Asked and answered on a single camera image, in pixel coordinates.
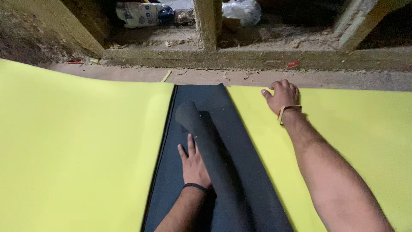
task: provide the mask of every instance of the wall opening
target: wall opening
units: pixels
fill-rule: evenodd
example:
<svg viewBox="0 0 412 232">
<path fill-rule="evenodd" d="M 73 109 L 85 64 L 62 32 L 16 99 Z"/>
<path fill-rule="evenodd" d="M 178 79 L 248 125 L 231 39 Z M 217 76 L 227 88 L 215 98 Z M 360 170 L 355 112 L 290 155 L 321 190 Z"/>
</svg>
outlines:
<svg viewBox="0 0 412 232">
<path fill-rule="evenodd" d="M 159 0 L 157 2 L 170 6 L 176 15 L 186 18 L 171 18 L 157 26 L 126 28 L 125 21 L 119 19 L 115 0 L 93 0 L 98 10 L 108 18 L 110 32 L 105 38 L 105 47 L 121 49 L 199 49 L 202 47 L 199 32 L 196 30 L 192 0 Z"/>
<path fill-rule="evenodd" d="M 223 19 L 219 48 L 336 50 L 335 20 L 346 0 L 259 0 L 262 16 L 252 27 Z"/>
<path fill-rule="evenodd" d="M 412 45 L 412 3 L 387 14 L 357 49 Z"/>
</svg>

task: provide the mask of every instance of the concrete floor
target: concrete floor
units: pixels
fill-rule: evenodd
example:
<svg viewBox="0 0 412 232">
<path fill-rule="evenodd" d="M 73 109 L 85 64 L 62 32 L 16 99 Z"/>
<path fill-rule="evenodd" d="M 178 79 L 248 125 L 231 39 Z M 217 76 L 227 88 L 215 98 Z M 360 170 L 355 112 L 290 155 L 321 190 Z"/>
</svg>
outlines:
<svg viewBox="0 0 412 232">
<path fill-rule="evenodd" d="M 412 73 L 395 71 L 316 71 L 316 70 L 196 70 L 146 67 L 120 67 L 85 64 L 52 64 L 41 67 L 86 78 L 117 81 L 159 82 L 168 70 L 166 82 L 178 85 L 268 86 L 288 79 L 300 88 L 411 91 Z"/>
</svg>

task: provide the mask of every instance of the bracelet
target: bracelet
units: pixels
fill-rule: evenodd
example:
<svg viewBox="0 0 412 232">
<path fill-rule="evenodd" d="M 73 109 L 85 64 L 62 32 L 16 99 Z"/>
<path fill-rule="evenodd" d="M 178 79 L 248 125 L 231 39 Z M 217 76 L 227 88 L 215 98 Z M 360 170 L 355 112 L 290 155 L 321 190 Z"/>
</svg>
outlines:
<svg viewBox="0 0 412 232">
<path fill-rule="evenodd" d="M 206 195 L 209 193 L 209 190 L 207 188 L 205 188 L 201 185 L 195 184 L 195 183 L 187 183 L 187 184 L 183 185 L 182 189 L 184 189 L 185 187 L 196 187 L 196 188 L 200 189 L 202 192 L 206 193 Z"/>
<path fill-rule="evenodd" d="M 283 112 L 285 112 L 286 109 L 290 109 L 290 108 L 294 108 L 302 112 L 302 105 L 282 106 L 279 111 L 279 117 L 278 117 L 279 125 L 283 125 L 282 123 Z"/>
</svg>

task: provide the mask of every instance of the black foam sheet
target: black foam sheet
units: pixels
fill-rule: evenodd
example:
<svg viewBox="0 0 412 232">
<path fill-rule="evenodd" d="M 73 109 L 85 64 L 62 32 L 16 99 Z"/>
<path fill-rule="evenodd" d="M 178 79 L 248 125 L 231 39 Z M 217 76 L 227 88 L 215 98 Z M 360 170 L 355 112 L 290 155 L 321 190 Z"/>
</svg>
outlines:
<svg viewBox="0 0 412 232">
<path fill-rule="evenodd" d="M 178 121 L 184 127 L 176 121 L 182 103 Z M 197 221 L 198 231 L 292 231 L 223 84 L 176 87 L 147 203 L 144 231 L 154 231 L 179 197 L 184 182 L 177 145 L 187 149 L 189 131 L 199 145 L 217 193 L 216 199 L 206 200 Z"/>
</svg>

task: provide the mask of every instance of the hand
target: hand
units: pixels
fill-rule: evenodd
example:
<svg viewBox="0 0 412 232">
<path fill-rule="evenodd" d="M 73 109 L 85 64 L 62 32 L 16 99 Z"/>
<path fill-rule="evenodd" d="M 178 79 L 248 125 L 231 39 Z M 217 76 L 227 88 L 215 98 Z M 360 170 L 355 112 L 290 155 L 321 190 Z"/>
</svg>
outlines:
<svg viewBox="0 0 412 232">
<path fill-rule="evenodd" d="M 183 146 L 181 144 L 178 145 L 178 151 L 183 163 L 183 180 L 185 184 L 194 183 L 207 189 L 213 188 L 200 151 L 193 141 L 192 134 L 187 135 L 187 149 L 189 150 L 189 156 L 186 154 Z"/>
<path fill-rule="evenodd" d="M 299 89 L 288 80 L 273 82 L 269 89 L 275 90 L 272 94 L 267 90 L 262 90 L 262 95 L 266 98 L 269 108 L 279 117 L 282 106 L 299 104 Z"/>
</svg>

